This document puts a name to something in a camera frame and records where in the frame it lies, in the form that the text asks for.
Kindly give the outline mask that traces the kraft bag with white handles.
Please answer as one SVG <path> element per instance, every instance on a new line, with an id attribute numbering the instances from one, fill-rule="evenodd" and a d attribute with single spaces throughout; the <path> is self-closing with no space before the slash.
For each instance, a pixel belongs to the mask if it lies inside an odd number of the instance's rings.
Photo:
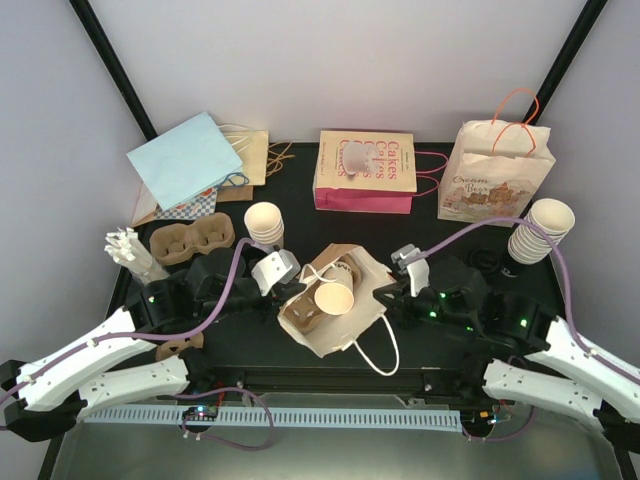
<path id="1" fill-rule="evenodd" d="M 385 315 L 386 307 L 373 292 L 391 286 L 391 270 L 367 250 L 353 244 L 331 244 L 302 267 L 303 291 L 280 308 L 278 322 L 298 344 L 317 357 L 355 347 L 369 367 L 390 377 L 399 369 L 400 353 L 395 333 Z M 375 322 L 385 325 L 395 355 L 394 366 L 380 369 L 358 343 Z"/>

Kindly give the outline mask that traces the single white paper cup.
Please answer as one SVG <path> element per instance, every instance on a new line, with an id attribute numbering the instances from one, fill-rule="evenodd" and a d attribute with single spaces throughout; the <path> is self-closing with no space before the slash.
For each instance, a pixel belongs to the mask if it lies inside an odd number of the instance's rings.
<path id="1" fill-rule="evenodd" d="M 333 316 L 349 312 L 355 302 L 354 276 L 349 264 L 342 260 L 336 261 L 320 277 L 315 293 L 317 306 Z"/>

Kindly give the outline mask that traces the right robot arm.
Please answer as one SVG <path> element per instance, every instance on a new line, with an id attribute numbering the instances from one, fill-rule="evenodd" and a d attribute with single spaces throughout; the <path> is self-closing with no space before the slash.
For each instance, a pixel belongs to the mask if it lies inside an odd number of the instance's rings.
<path id="1" fill-rule="evenodd" d="M 639 386 L 634 369 L 579 335 L 540 303 L 492 288 L 455 257 L 406 268 L 401 281 L 374 290 L 392 318 L 432 324 L 466 351 L 450 390 L 467 403 L 528 403 L 571 417 L 615 447 L 639 450 Z"/>

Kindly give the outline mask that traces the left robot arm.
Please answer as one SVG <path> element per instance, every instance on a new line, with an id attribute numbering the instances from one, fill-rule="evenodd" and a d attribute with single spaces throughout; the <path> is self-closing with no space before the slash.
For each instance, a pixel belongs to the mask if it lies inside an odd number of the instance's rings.
<path id="1" fill-rule="evenodd" d="M 204 351 L 205 332 L 226 316 L 266 317 L 285 300 L 297 266 L 282 251 L 231 248 L 148 283 L 96 328 L 38 361 L 1 366 L 2 430 L 50 440 L 97 412 L 154 397 L 202 400 L 181 416 L 214 418 L 241 384 L 219 379 Z"/>

